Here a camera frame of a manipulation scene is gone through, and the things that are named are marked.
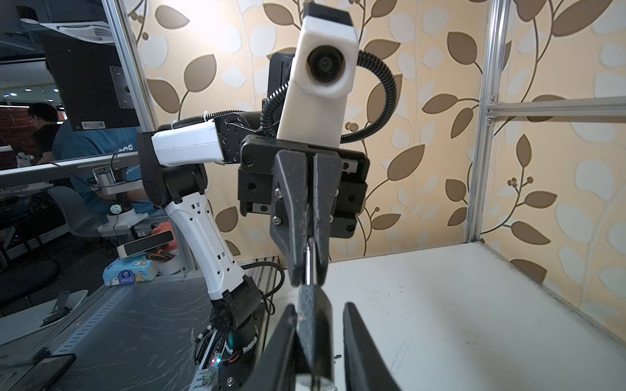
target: brown leaf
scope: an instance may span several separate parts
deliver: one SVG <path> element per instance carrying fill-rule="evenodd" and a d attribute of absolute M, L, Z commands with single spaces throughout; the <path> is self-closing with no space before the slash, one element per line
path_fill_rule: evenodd
<path fill-rule="evenodd" d="M 180 100 L 178 93 L 170 83 L 165 80 L 148 79 L 148 89 L 161 109 L 172 114 L 178 112 Z"/>
<path fill-rule="evenodd" d="M 602 15 L 613 0 L 580 0 L 557 16 L 552 35 L 565 37 L 579 32 Z"/>
<path fill-rule="evenodd" d="M 517 152 L 517 161 L 520 162 L 520 165 L 522 167 L 528 167 L 533 153 L 530 148 L 530 141 L 528 141 L 526 135 L 522 135 L 522 137 L 520 137 L 520 140 L 517 142 L 517 146 L 515 147 L 515 151 Z"/>
<path fill-rule="evenodd" d="M 400 47 L 400 42 L 388 41 L 387 39 L 374 39 L 365 45 L 364 51 L 372 53 L 379 59 L 386 59 L 394 54 Z"/>
<path fill-rule="evenodd" d="M 516 221 L 511 224 L 511 232 L 513 232 L 517 239 L 531 245 L 547 245 L 550 243 L 550 239 L 543 236 L 530 224 L 524 223 L 523 221 Z"/>
<path fill-rule="evenodd" d="M 530 22 L 546 4 L 546 0 L 517 0 L 517 15 L 524 22 Z"/>
<path fill-rule="evenodd" d="M 554 201 L 556 200 L 556 194 L 549 193 L 547 191 L 533 191 L 532 193 L 529 193 L 526 198 L 524 198 L 524 203 L 528 206 L 532 206 L 533 208 L 543 209 L 554 204 Z"/>
<path fill-rule="evenodd" d="M 426 114 L 438 114 L 446 111 L 458 102 L 458 98 L 450 94 L 435 95 L 422 107 Z"/>
<path fill-rule="evenodd" d="M 280 4 L 265 3 L 263 4 L 265 15 L 279 26 L 291 26 L 294 23 L 294 17 L 291 12 Z"/>
<path fill-rule="evenodd" d="M 230 240 L 224 241 L 226 242 L 226 245 L 228 246 L 228 249 L 233 256 L 241 255 L 241 251 L 239 251 L 239 249 L 237 248 L 237 246 L 235 246 L 233 242 L 231 242 Z"/>
<path fill-rule="evenodd" d="M 458 208 L 452 213 L 450 216 L 450 220 L 448 220 L 448 226 L 459 225 L 465 221 L 468 216 L 468 209 L 466 206 L 462 208 Z"/>
<path fill-rule="evenodd" d="M 400 100 L 400 91 L 402 90 L 402 75 L 397 74 L 393 77 L 396 82 L 396 106 Z M 382 110 L 385 108 L 385 89 L 382 83 L 378 83 L 376 87 L 369 93 L 367 99 L 367 120 L 374 122 L 381 115 Z"/>
<path fill-rule="evenodd" d="M 529 276 L 532 280 L 543 283 L 546 278 L 547 270 L 537 265 L 535 262 L 523 260 L 523 259 L 514 259 L 511 260 L 511 263 L 514 264 L 518 269 L 522 271 L 525 275 Z"/>
<path fill-rule="evenodd" d="M 189 19 L 170 6 L 158 6 L 155 11 L 156 21 L 166 29 L 180 29 L 189 23 Z"/>
<path fill-rule="evenodd" d="M 398 0 L 377 0 L 372 6 L 372 18 L 389 15 L 397 2 Z"/>
<path fill-rule="evenodd" d="M 275 55 L 276 53 L 291 53 L 291 54 L 295 54 L 295 48 L 293 46 L 290 46 L 288 48 L 277 50 L 274 53 L 268 54 L 267 55 L 267 59 L 272 59 L 272 56 Z"/>
<path fill-rule="evenodd" d="M 471 65 L 476 61 L 478 48 L 471 36 L 451 31 L 448 33 L 448 51 L 454 60 L 463 65 Z"/>
<path fill-rule="evenodd" d="M 564 99 L 565 98 L 562 98 L 561 96 L 556 96 L 556 95 L 539 95 L 535 99 L 533 99 L 533 102 L 562 101 Z M 530 122 L 544 122 L 544 121 L 548 121 L 552 117 L 527 117 L 527 118 Z"/>
<path fill-rule="evenodd" d="M 416 145 L 400 152 L 389 164 L 387 178 L 390 181 L 399 181 L 411 175 L 422 162 L 425 147 L 424 144 Z"/>
<path fill-rule="evenodd" d="M 505 45 L 505 60 L 502 62 L 502 69 L 506 67 L 508 63 L 508 58 L 511 55 L 511 41 L 508 41 Z"/>
<path fill-rule="evenodd" d="M 454 123 L 452 124 L 452 130 L 450 131 L 450 138 L 455 138 L 463 131 L 471 122 L 471 119 L 474 118 L 474 110 L 470 108 L 465 108 L 459 112 L 459 114 L 454 119 Z"/>
<path fill-rule="evenodd" d="M 372 220 L 372 229 L 380 231 L 391 228 L 393 224 L 398 222 L 400 216 L 401 215 L 398 215 L 397 213 L 387 213 L 386 215 L 380 215 Z"/>
<path fill-rule="evenodd" d="M 217 228 L 222 232 L 231 232 L 237 226 L 237 220 L 239 219 L 239 213 L 236 206 L 224 209 L 215 216 L 215 224 Z"/>
<path fill-rule="evenodd" d="M 446 180 L 446 195 L 450 201 L 459 202 L 465 198 L 467 189 L 465 184 L 460 180 L 447 179 Z"/>
<path fill-rule="evenodd" d="M 211 85 L 216 73 L 217 62 L 214 55 L 207 54 L 206 56 L 198 57 L 187 64 L 185 68 L 183 76 L 185 87 L 190 92 L 199 93 Z"/>

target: camera lens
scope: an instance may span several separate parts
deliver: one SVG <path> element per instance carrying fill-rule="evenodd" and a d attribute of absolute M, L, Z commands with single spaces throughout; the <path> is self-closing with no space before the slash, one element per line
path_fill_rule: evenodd
<path fill-rule="evenodd" d="M 330 83 L 341 73 L 344 57 L 332 46 L 318 46 L 309 54 L 307 61 L 315 80 Z"/>

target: smartphone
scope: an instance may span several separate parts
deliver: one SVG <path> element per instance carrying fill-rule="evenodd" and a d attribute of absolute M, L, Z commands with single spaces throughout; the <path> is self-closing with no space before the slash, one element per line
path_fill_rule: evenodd
<path fill-rule="evenodd" d="M 26 372 L 9 391 L 44 391 L 59 380 L 69 366 L 76 361 L 75 354 L 49 356 Z"/>

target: white camera housing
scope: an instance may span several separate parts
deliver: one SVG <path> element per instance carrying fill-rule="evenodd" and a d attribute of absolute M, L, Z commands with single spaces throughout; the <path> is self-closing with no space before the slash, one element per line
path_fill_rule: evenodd
<path fill-rule="evenodd" d="M 319 46 L 332 46 L 343 55 L 342 69 L 330 83 L 316 80 L 310 71 L 309 55 Z M 354 26 L 314 16 L 304 18 L 291 65 L 278 139 L 339 147 L 358 56 L 359 40 Z"/>

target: blue shirt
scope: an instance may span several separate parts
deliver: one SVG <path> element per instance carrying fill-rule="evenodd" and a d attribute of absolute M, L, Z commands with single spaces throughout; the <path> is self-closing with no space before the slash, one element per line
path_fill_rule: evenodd
<path fill-rule="evenodd" d="M 137 128 L 93 129 L 72 131 L 72 124 L 66 120 L 56 133 L 52 146 L 55 160 L 86 158 L 95 155 L 107 155 L 115 152 L 135 151 L 137 146 Z M 87 174 L 80 177 L 83 181 L 93 178 Z M 140 179 L 141 169 L 133 166 L 126 169 L 126 179 Z M 115 201 L 104 200 L 91 188 L 76 179 L 70 178 L 74 189 L 83 197 L 85 205 L 99 215 L 109 213 Z M 131 203 L 137 213 L 154 213 L 156 209 L 149 200 Z"/>

